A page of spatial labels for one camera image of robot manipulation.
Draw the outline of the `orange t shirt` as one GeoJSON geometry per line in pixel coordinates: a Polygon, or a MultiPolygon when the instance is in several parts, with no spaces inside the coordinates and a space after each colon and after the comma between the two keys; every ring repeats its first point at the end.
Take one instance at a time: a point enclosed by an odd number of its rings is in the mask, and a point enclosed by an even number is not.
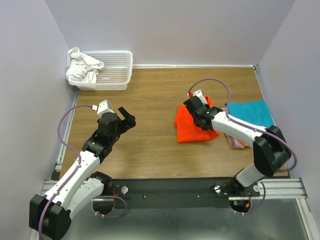
{"type": "Polygon", "coordinates": [[[203,131],[200,127],[197,127],[192,115],[184,105],[179,105],[177,108],[174,126],[179,144],[212,141],[221,135],[219,131],[203,131]]]}

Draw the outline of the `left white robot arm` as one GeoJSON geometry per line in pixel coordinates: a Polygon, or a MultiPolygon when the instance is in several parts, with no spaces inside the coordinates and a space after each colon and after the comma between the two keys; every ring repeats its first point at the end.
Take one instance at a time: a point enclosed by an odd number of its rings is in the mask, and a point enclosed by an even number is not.
{"type": "Polygon", "coordinates": [[[94,170],[111,153],[120,136],[136,126],[135,116],[124,107],[118,111],[121,119],[107,101],[90,105],[99,119],[98,127],[77,151],[77,158],[65,175],[43,195],[36,194],[29,203],[29,227],[43,240],[62,239],[69,230],[73,217],[93,199],[111,199],[115,204],[126,201],[117,196],[108,175],[94,170]]]}

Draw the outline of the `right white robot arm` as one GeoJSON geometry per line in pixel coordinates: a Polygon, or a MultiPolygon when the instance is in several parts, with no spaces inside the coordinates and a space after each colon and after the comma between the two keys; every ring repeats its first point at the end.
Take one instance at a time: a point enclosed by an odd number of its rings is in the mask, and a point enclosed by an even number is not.
{"type": "Polygon", "coordinates": [[[211,107],[205,98],[196,95],[183,104],[201,130],[225,133],[253,149],[253,163],[240,170],[226,187],[236,196],[243,195],[258,180],[272,177],[292,156],[281,130],[274,125],[265,128],[232,118],[226,110],[211,107]]]}

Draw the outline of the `pink folded t shirt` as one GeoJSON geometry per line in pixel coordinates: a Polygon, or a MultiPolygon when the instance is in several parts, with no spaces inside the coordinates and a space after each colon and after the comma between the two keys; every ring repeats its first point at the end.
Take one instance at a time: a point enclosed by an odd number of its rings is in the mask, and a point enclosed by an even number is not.
{"type": "Polygon", "coordinates": [[[249,146],[246,143],[238,140],[237,138],[234,138],[229,134],[224,133],[224,136],[228,141],[228,144],[231,149],[248,149],[249,148],[249,146]]]}

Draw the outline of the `white plastic basket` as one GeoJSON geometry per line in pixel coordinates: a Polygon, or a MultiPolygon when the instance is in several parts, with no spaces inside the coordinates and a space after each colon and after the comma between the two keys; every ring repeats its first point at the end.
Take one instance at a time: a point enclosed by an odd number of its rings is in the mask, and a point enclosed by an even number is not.
{"type": "Polygon", "coordinates": [[[82,91],[126,90],[131,80],[133,54],[128,50],[95,50],[82,52],[104,63],[96,83],[81,83],[75,87],[82,91]]]}

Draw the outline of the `teal folded t shirt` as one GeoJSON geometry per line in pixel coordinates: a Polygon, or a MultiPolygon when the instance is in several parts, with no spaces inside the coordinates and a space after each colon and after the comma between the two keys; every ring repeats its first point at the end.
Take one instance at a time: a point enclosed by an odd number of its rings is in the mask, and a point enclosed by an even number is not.
{"type": "Polygon", "coordinates": [[[264,100],[244,103],[231,102],[228,105],[228,114],[234,118],[265,128],[275,124],[264,100]]]}

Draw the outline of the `white t shirt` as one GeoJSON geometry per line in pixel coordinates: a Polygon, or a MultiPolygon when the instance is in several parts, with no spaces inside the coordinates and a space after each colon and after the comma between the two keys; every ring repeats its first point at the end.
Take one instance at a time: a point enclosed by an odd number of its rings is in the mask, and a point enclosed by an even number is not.
{"type": "Polygon", "coordinates": [[[72,86],[79,84],[95,84],[99,71],[105,64],[85,53],[78,47],[73,47],[67,52],[67,66],[65,78],[72,86]]]}

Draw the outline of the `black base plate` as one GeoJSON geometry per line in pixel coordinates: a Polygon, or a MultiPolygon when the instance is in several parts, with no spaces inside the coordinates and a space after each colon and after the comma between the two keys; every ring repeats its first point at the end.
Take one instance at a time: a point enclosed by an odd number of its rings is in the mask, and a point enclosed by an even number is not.
{"type": "Polygon", "coordinates": [[[236,190],[231,177],[113,179],[111,183],[122,199],[94,199],[94,210],[229,208],[232,198],[244,202],[260,196],[256,183],[236,190]]]}

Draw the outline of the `aluminium frame rail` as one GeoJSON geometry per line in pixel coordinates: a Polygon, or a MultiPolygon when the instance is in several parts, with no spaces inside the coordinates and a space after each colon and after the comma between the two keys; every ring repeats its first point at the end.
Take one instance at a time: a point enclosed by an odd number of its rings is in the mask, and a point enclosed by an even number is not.
{"type": "Polygon", "coordinates": [[[259,196],[254,199],[307,199],[308,195],[301,178],[269,178],[258,183],[259,196]]]}

